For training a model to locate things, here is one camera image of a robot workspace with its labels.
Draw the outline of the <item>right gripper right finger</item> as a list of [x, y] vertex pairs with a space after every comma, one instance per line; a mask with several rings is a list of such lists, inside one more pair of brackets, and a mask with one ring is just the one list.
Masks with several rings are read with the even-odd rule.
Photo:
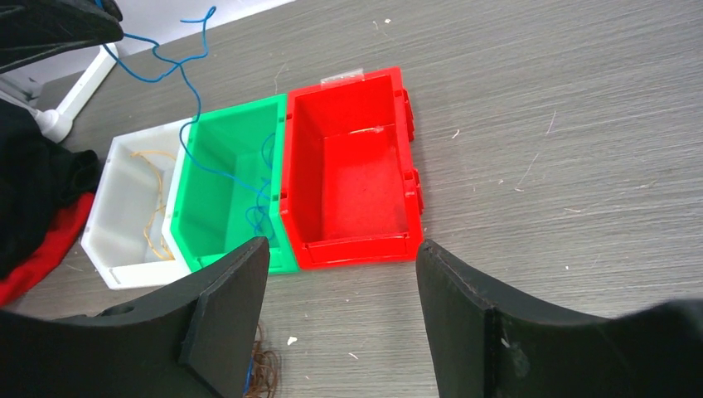
[[699, 397], [702, 302], [601, 318], [538, 299], [432, 240], [416, 275], [442, 397]]

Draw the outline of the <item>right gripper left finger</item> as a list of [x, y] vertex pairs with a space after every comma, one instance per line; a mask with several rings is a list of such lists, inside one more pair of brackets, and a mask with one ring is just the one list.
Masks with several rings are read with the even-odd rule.
[[241, 397], [268, 278], [269, 242], [134, 300], [46, 320], [2, 312], [4, 397]]

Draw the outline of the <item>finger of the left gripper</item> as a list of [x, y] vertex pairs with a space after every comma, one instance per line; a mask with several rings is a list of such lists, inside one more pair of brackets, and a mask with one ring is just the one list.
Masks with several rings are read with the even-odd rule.
[[1, 72], [124, 38], [115, 1], [2, 0]]

